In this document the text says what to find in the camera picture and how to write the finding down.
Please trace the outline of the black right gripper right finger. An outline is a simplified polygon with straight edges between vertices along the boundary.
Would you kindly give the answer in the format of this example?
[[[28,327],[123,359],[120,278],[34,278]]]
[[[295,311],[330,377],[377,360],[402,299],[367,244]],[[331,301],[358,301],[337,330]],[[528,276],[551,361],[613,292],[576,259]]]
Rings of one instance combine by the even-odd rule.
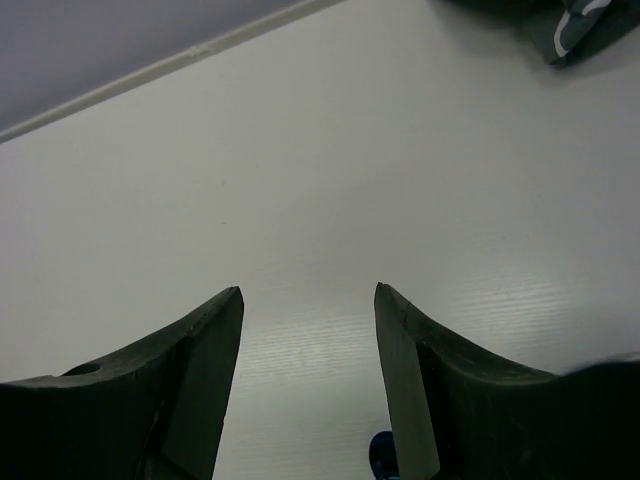
[[[446,328],[383,283],[374,314],[401,478],[638,477],[637,361],[537,370]]]

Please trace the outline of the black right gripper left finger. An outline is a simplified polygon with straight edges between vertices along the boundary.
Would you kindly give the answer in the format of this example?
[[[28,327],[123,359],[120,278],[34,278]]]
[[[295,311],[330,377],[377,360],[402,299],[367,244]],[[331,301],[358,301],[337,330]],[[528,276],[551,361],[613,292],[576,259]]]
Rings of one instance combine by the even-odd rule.
[[[172,324],[60,376],[1,387],[5,479],[209,479],[239,353],[230,287]]]

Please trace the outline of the grey striped cloth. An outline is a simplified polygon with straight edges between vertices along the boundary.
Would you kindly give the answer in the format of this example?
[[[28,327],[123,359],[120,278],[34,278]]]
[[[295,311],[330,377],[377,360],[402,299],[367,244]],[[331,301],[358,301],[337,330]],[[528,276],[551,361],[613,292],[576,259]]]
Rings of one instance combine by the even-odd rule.
[[[453,1],[453,6],[525,38],[545,64],[564,69],[601,53],[639,27],[639,3]]]

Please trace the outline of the blue metallic spoon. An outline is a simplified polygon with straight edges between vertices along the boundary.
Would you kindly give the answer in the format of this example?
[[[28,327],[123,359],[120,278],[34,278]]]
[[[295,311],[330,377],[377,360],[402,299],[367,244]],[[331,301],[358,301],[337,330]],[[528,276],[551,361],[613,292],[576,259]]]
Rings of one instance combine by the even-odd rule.
[[[393,433],[378,432],[369,444],[369,465],[375,480],[399,480]]]

